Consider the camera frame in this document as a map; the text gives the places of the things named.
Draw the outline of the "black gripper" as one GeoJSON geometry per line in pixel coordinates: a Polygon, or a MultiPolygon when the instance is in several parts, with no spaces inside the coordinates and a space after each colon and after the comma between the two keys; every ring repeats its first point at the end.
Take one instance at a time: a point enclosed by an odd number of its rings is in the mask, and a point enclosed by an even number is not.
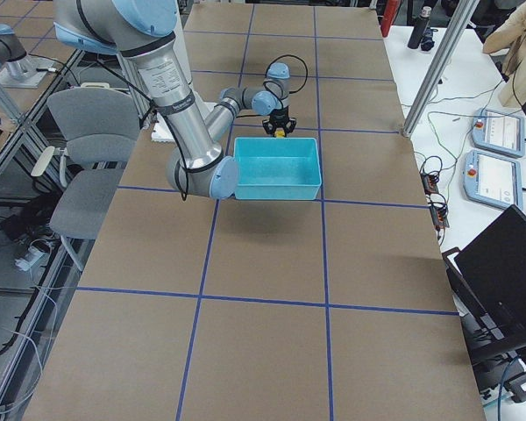
{"type": "Polygon", "coordinates": [[[269,124],[272,128],[289,128],[290,116],[288,107],[274,110],[269,117],[269,124]]]}

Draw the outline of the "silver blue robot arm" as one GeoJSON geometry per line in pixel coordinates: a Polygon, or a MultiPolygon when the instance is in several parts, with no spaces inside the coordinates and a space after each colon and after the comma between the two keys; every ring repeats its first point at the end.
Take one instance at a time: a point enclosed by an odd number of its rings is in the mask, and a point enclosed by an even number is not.
{"type": "Polygon", "coordinates": [[[240,167],[219,140],[243,110],[268,116],[288,108],[288,66],[271,64],[259,87],[224,89],[204,116],[176,53],[181,20],[175,1],[57,1],[54,11],[58,40],[87,52],[120,55],[137,67],[176,144],[167,163],[170,185],[183,197],[237,196],[240,167]]]}
{"type": "Polygon", "coordinates": [[[0,24],[0,83],[5,88],[36,89],[53,61],[29,55],[13,29],[0,24]]]}

